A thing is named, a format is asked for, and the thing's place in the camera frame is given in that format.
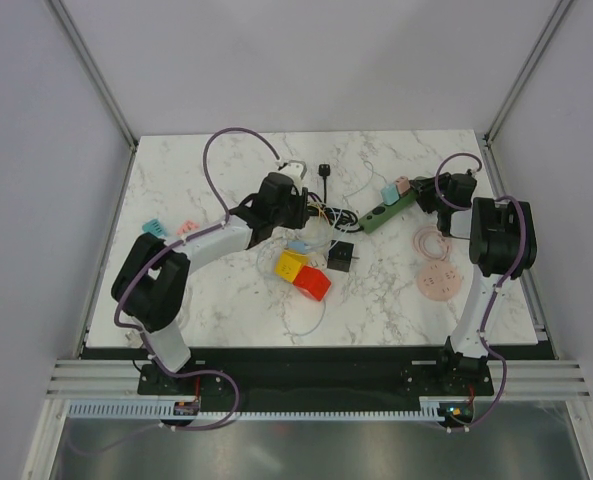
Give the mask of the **green power strip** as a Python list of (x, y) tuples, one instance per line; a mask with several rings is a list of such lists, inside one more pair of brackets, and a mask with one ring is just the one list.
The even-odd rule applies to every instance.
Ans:
[(416, 201), (416, 198), (417, 194), (413, 190), (410, 190), (392, 205), (385, 205), (384, 203), (377, 205), (359, 218), (358, 225), (360, 230), (366, 234), (374, 233), (389, 220), (410, 207)]

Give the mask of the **yellow cube plug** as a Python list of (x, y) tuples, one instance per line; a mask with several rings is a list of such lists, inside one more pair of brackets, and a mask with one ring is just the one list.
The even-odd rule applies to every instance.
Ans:
[(281, 279), (292, 284), (300, 271), (308, 265), (308, 257), (291, 250), (283, 250), (278, 257), (274, 273)]

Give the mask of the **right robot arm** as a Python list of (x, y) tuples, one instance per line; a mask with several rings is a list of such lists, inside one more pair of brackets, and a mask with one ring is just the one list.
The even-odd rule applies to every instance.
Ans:
[(509, 196), (476, 197), (471, 172), (417, 178), (411, 188), (426, 213), (437, 214), (438, 231), (468, 242), (473, 277), (461, 319), (448, 336), (434, 381), (443, 392), (459, 392), (470, 371), (490, 356), (488, 335), (509, 287), (535, 262), (537, 242), (530, 204)]

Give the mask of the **blue plug adapter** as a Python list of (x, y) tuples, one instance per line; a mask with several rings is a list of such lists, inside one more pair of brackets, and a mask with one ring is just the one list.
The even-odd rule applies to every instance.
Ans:
[(310, 252), (310, 245), (302, 240), (289, 241), (287, 248), (300, 254), (307, 254)]

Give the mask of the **white plug adapter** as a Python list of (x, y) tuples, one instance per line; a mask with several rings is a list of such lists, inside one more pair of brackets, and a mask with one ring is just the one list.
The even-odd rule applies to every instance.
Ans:
[(308, 255), (308, 265), (316, 269), (326, 269), (327, 260), (324, 254), (319, 252), (313, 252)]

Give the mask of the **pink cube socket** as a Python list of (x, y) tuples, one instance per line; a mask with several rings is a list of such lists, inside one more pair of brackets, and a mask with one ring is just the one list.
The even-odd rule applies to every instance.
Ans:
[(183, 236), (183, 235), (187, 235), (190, 232), (197, 230), (199, 228), (199, 225), (196, 224), (193, 221), (187, 220), (185, 221), (177, 230), (176, 235), (177, 236)]

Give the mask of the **red cube socket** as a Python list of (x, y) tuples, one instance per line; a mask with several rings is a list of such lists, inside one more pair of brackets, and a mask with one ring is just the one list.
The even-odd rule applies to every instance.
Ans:
[(321, 302), (331, 287), (330, 279), (319, 269), (303, 266), (292, 284), (307, 298)]

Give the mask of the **teal plug adapter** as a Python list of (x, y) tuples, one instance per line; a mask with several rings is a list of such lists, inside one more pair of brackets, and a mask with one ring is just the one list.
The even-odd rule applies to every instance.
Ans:
[(391, 206), (399, 201), (400, 193), (398, 187), (394, 183), (385, 185), (381, 190), (382, 202), (384, 205)]

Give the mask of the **teal power strip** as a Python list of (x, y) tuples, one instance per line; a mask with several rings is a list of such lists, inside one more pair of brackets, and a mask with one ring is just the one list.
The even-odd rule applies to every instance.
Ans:
[(142, 231), (144, 233), (149, 233), (149, 234), (152, 234), (152, 235), (154, 235), (156, 237), (159, 237), (159, 238), (163, 238), (163, 237), (167, 237), (168, 236), (167, 230), (164, 228), (164, 226), (162, 225), (162, 223), (158, 219), (156, 219), (156, 218), (151, 219), (151, 220), (145, 222), (142, 225)]

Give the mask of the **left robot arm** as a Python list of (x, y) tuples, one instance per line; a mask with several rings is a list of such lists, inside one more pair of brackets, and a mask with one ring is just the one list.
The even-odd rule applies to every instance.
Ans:
[(176, 321), (190, 275), (268, 240), (276, 228), (302, 229), (308, 218), (308, 189), (272, 172), (219, 221), (172, 243), (151, 233), (135, 240), (111, 287), (117, 302), (114, 323), (141, 335), (162, 369), (161, 382), (172, 392), (187, 392), (196, 378)]

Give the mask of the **pink plug adapter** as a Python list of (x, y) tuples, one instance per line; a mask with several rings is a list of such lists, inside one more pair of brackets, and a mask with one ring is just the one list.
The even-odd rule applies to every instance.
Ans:
[(411, 189), (410, 180), (406, 176), (398, 177), (394, 184), (400, 196), (405, 195)]

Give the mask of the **black cube adapter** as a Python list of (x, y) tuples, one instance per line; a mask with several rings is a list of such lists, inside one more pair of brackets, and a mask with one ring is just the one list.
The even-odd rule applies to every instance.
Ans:
[(352, 263), (358, 259), (354, 243), (338, 241), (327, 252), (327, 268), (333, 271), (349, 273)]

